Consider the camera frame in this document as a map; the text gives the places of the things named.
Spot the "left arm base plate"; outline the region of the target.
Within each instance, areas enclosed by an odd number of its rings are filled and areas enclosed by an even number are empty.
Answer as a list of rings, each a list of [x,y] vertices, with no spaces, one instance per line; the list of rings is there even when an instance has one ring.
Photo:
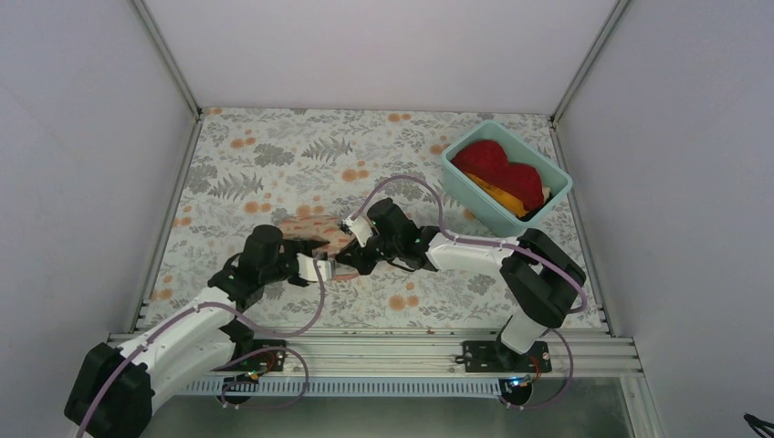
[[[257,349],[266,349],[266,351],[238,361],[233,369],[244,372],[248,379],[254,381],[268,373],[281,372],[284,369],[286,352],[284,350],[268,350],[268,348],[285,348],[286,346],[287,342],[283,339],[255,339],[252,346],[248,347],[246,352],[242,352],[241,355],[246,355]]]

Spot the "floral pink laundry bag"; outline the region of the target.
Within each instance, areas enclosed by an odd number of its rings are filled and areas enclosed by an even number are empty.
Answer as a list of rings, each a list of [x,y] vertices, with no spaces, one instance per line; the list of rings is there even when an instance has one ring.
[[[308,254],[309,258],[324,252],[327,254],[327,259],[330,262],[334,262],[335,257],[341,253],[346,246],[353,242],[357,244],[354,235],[347,234],[341,229],[340,219],[337,216],[292,216],[280,222],[277,225],[277,228],[283,233],[284,238],[287,240],[315,240],[327,242],[325,245],[312,250],[302,250],[302,252]],[[298,265],[301,268],[301,273],[288,279],[288,283],[306,287],[310,283],[318,282],[311,262],[298,262]],[[328,279],[332,281],[348,281],[360,275],[355,268],[342,265],[340,262],[336,262],[335,267],[332,267],[331,270],[321,268],[320,273],[323,275],[325,281],[328,281]],[[304,278],[300,275],[308,275],[309,277]]]

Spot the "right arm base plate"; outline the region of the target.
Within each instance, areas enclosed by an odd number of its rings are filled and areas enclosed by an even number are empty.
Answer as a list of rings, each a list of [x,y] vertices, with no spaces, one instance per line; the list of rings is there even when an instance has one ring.
[[[490,340],[468,340],[455,363],[467,373],[535,373],[551,372],[548,344],[536,341],[527,353],[516,353],[504,344]]]

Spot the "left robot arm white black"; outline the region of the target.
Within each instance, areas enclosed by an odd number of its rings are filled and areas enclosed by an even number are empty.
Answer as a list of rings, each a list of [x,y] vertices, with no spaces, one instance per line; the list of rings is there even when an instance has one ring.
[[[78,437],[138,437],[177,391],[210,370],[240,370],[254,357],[257,332],[244,314],[268,285],[322,287],[334,268],[320,238],[286,237],[257,226],[186,306],[134,339],[96,345],[84,357],[64,408]]]

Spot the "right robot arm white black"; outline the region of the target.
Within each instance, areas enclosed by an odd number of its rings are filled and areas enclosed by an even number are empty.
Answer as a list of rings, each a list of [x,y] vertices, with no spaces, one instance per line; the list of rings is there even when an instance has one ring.
[[[497,365],[506,371],[527,363],[533,344],[560,328],[576,302],[588,303],[586,273],[538,229],[500,239],[454,235],[439,225],[416,225],[390,198],[365,215],[346,217],[341,228],[354,239],[336,260],[361,275],[386,263],[407,272],[469,271],[504,281],[518,303],[494,348]]]

